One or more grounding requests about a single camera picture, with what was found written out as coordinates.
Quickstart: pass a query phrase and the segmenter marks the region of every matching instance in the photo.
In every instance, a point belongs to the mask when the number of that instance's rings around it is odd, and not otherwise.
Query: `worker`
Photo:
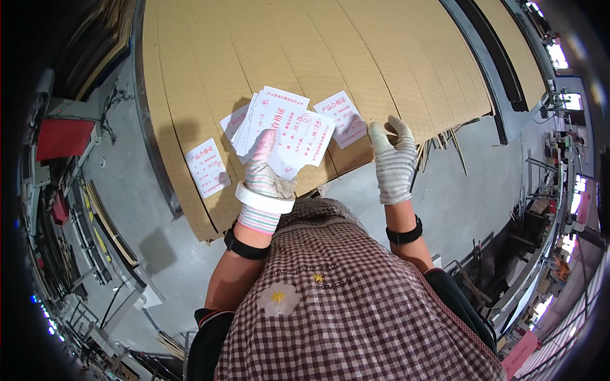
[[[260,197],[243,205],[195,312],[189,381],[505,378],[486,325],[434,268],[409,192],[415,141],[402,120],[389,127],[395,146],[383,124],[368,134],[391,252],[337,200],[299,199],[285,215]],[[263,131],[245,186],[281,202],[296,183],[267,165],[274,143]]]

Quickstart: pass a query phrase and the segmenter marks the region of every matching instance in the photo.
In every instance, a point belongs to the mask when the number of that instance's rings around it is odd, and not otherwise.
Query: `gray floor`
[[[133,94],[131,60],[127,59],[116,74],[118,88]],[[114,78],[101,87],[102,100]],[[208,280],[225,246],[220,240],[210,246],[200,243],[185,218],[173,221],[146,153],[134,102],[118,104],[110,111],[109,121],[117,135],[116,144],[104,136],[85,164],[85,179],[94,180],[111,220],[166,298],[149,309],[151,316],[162,330],[182,340],[181,333],[196,328],[193,312],[203,306]],[[542,134],[553,126],[554,121],[538,124],[530,120],[521,137],[507,146],[495,146],[498,136],[491,117],[463,127],[457,136],[468,177],[453,146],[430,153],[425,173],[417,176],[412,200],[423,221],[426,242],[433,254],[441,255],[444,266],[468,255],[473,238],[483,240],[508,222],[509,211],[519,198],[523,173],[527,182],[524,158],[542,158]],[[106,160],[103,168],[101,158]],[[362,217],[370,235],[387,245],[374,164],[332,181],[327,197],[344,202]],[[65,231],[74,243],[71,227]],[[76,257],[84,271],[84,259],[78,251]],[[84,284],[89,307],[101,317],[119,281],[102,287],[89,278]],[[126,297],[127,291],[121,290],[114,308]],[[112,334],[132,349],[166,353],[155,337],[153,326],[135,308]]]

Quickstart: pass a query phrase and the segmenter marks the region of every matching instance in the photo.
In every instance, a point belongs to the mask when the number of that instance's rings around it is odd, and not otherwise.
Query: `checkered apron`
[[[288,316],[257,305],[296,287]],[[305,199],[280,220],[265,269],[237,309],[218,380],[502,380],[493,352],[417,268],[370,238],[339,201]]]

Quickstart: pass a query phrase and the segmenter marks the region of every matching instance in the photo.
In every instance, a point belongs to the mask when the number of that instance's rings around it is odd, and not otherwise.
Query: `gloved hand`
[[[246,169],[244,185],[247,189],[265,196],[291,199],[295,191],[296,179],[285,180],[276,175],[267,165],[267,159],[269,159],[273,150],[275,138],[276,132],[272,129],[264,130],[261,133],[256,152]],[[244,205],[237,221],[250,229],[272,235],[278,226],[280,216]]]
[[[387,139],[384,125],[372,122],[368,136],[375,150],[375,170],[379,182],[379,200],[384,205],[394,205],[411,198],[409,189],[417,159],[417,149],[411,129],[396,116],[390,115],[388,122],[398,134],[396,146]]]

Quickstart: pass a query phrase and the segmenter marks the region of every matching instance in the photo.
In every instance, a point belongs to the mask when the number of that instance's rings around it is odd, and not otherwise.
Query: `roll of masking tape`
[[[252,208],[262,210],[267,213],[274,213],[277,215],[283,215],[290,213],[292,207],[295,205],[295,199],[277,199],[274,197],[264,196],[262,194],[252,192],[247,189],[243,184],[243,181],[237,183],[237,189],[235,190],[235,197],[242,203]]]

